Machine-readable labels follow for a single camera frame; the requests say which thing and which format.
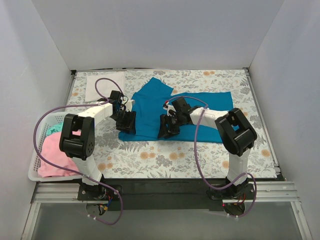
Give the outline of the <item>teal blue t shirt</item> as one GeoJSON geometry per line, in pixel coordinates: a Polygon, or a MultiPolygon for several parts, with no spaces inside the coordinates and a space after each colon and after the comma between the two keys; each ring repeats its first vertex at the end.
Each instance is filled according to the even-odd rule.
{"type": "MultiPolygon", "coordinates": [[[[157,141],[160,130],[160,115],[165,114],[163,104],[172,96],[173,88],[162,83],[157,78],[151,78],[139,91],[135,92],[132,110],[136,112],[136,134],[120,132],[118,138],[124,142],[157,141]]],[[[191,107],[203,106],[199,101],[208,104],[208,108],[216,111],[230,111],[234,108],[232,95],[228,92],[183,92],[178,97],[185,97],[191,107]]]]}

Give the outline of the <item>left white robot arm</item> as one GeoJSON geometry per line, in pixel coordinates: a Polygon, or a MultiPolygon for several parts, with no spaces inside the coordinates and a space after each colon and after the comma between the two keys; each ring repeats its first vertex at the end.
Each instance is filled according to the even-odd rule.
{"type": "Polygon", "coordinates": [[[103,175],[93,157],[95,149],[95,127],[106,118],[115,121],[118,131],[136,133],[136,112],[132,110],[135,101],[120,91],[113,90],[108,100],[98,101],[78,114],[68,113],[64,117],[59,149],[64,152],[83,174],[82,182],[97,186],[103,175]]]}

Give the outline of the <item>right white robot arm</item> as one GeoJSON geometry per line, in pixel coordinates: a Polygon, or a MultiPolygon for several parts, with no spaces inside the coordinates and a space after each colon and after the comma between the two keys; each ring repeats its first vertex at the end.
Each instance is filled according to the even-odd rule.
{"type": "Polygon", "coordinates": [[[247,182],[247,172],[251,149],[257,139],[257,133],[244,113],[239,108],[229,111],[209,109],[209,105],[200,101],[204,106],[190,106],[187,96],[172,97],[164,102],[166,114],[160,116],[158,139],[167,139],[177,136],[180,127],[194,125],[194,157],[198,172],[205,184],[212,190],[222,191],[232,186],[240,187],[247,182]],[[204,177],[198,159],[197,140],[200,126],[216,129],[222,144],[228,152],[229,167],[226,176],[226,185],[213,186],[204,177]]]}

